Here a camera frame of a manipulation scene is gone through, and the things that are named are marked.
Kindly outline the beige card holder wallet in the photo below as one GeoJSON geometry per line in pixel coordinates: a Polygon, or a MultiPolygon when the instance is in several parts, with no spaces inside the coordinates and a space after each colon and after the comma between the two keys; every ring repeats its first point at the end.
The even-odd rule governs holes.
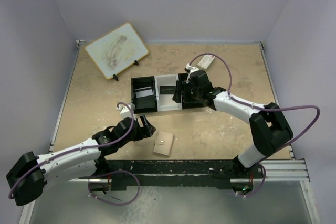
{"type": "Polygon", "coordinates": [[[174,140],[174,134],[159,131],[154,142],[153,153],[155,155],[169,156],[174,140]]]}

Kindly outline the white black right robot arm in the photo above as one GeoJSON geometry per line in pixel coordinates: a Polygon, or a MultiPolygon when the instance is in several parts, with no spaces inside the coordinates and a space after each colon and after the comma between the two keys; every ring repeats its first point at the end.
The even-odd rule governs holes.
{"type": "Polygon", "coordinates": [[[250,126],[253,143],[233,159],[234,173],[246,177],[252,167],[262,159],[272,156],[293,138],[293,132],[284,114],[275,103],[257,104],[242,100],[229,91],[214,87],[204,70],[186,70],[185,84],[188,95],[215,111],[225,112],[250,126]]]}

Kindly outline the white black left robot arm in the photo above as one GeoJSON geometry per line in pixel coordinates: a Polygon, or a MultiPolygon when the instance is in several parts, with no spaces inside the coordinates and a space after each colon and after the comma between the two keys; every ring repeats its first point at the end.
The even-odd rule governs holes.
{"type": "Polygon", "coordinates": [[[17,206],[24,206],[60,183],[76,178],[102,178],[112,170],[106,156],[129,142],[151,137],[155,131],[144,115],[138,119],[126,117],[62,151],[41,155],[27,152],[6,175],[11,188],[8,197],[17,206]]]}

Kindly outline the black card in middle bin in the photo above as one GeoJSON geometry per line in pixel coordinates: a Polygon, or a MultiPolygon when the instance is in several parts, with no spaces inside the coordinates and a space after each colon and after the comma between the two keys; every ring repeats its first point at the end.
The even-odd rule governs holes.
{"type": "Polygon", "coordinates": [[[160,86],[160,95],[174,95],[176,86],[160,86]]]}

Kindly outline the white card in left bin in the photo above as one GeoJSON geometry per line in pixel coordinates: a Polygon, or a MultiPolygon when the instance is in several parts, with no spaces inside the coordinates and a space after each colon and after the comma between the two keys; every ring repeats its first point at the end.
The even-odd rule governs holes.
{"type": "Polygon", "coordinates": [[[153,95],[153,90],[152,89],[143,89],[143,90],[137,90],[135,92],[135,96],[137,98],[142,98],[142,97],[148,97],[153,95]]]}

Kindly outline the black right bin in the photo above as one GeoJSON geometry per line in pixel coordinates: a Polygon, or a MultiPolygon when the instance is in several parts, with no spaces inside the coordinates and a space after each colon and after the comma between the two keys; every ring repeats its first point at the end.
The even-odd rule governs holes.
{"type": "Polygon", "coordinates": [[[182,109],[202,108],[203,104],[190,95],[191,87],[187,84],[187,73],[179,73],[176,82],[174,101],[182,104],[182,109]]]}

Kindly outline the black bin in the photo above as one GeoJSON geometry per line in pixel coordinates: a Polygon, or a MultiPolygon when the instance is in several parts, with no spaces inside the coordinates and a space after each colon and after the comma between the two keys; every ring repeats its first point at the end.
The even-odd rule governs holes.
{"type": "Polygon", "coordinates": [[[154,76],[131,79],[131,102],[135,114],[158,111],[154,76]]]}
{"type": "Polygon", "coordinates": [[[187,84],[187,73],[179,73],[176,82],[174,101],[182,104],[182,109],[202,108],[203,104],[190,95],[191,87],[187,84]]]}

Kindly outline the small white red box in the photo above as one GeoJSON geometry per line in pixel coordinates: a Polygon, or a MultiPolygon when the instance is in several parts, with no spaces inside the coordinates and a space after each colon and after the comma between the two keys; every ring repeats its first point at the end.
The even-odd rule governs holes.
{"type": "Polygon", "coordinates": [[[213,62],[213,60],[215,59],[215,56],[210,55],[210,54],[205,54],[202,59],[199,61],[199,63],[197,64],[197,66],[200,69],[206,70],[213,62]]]}

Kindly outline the white middle bin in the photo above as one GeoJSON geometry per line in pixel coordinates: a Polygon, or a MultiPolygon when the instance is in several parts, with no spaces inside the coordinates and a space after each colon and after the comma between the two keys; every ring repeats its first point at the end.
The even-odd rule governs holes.
{"type": "Polygon", "coordinates": [[[156,88],[156,101],[159,112],[181,110],[182,104],[173,101],[178,74],[165,74],[154,76],[156,88]],[[174,86],[173,94],[160,94],[161,86],[174,86]]]}

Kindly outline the black left bin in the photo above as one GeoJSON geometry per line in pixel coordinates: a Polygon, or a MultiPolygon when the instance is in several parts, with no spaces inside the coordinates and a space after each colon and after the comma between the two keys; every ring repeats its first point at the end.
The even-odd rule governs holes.
{"type": "Polygon", "coordinates": [[[154,76],[131,79],[131,102],[135,114],[158,111],[154,76]]]}

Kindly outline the black board stand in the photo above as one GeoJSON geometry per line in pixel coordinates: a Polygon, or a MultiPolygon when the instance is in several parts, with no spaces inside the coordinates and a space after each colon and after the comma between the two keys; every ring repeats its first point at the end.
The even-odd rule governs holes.
{"type": "MultiPolygon", "coordinates": [[[[124,71],[122,71],[121,74],[125,75],[126,73],[128,73],[130,71],[129,69],[132,68],[133,66],[139,66],[139,62],[137,60],[135,60],[133,62],[133,64],[130,67],[126,68],[124,71]]],[[[114,74],[112,79],[115,80],[115,81],[119,81],[119,75],[114,74]]]]}

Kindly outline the white board with wooden frame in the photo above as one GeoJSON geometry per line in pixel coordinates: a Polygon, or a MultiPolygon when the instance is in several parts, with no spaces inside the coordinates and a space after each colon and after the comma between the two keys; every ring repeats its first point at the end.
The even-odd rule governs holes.
{"type": "Polygon", "coordinates": [[[88,43],[85,51],[107,80],[117,80],[121,72],[149,54],[129,22],[88,43]]]}

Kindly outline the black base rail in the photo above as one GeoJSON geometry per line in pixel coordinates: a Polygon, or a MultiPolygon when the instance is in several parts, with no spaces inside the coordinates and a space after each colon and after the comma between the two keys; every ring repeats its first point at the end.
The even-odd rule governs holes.
{"type": "Polygon", "coordinates": [[[233,160],[96,160],[96,171],[85,178],[107,178],[110,172],[111,190],[126,190],[136,186],[138,180],[143,187],[214,187],[231,189],[232,185],[251,184],[251,179],[265,177],[265,169],[255,164],[251,169],[239,172],[233,160]]]}

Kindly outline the aluminium table frame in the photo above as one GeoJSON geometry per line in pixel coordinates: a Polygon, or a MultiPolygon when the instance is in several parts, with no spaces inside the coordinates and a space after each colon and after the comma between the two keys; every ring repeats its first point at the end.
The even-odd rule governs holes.
{"type": "Polygon", "coordinates": [[[295,141],[284,109],[275,103],[252,103],[233,95],[230,88],[214,87],[207,73],[187,64],[184,73],[131,79],[131,103],[118,103],[123,119],[115,126],[94,134],[84,142],[46,155],[24,154],[17,162],[17,173],[8,176],[10,198],[19,206],[31,203],[50,186],[72,179],[110,177],[111,190],[137,189],[130,205],[142,203],[152,215],[156,197],[146,188],[157,186],[215,187],[231,189],[234,197],[247,200],[258,189],[253,178],[266,179],[262,161],[295,141]],[[208,107],[238,118],[250,126],[253,144],[232,160],[109,162],[129,142],[151,137],[155,127],[145,117],[149,112],[168,110],[163,102],[173,101],[173,110],[208,107]]]}

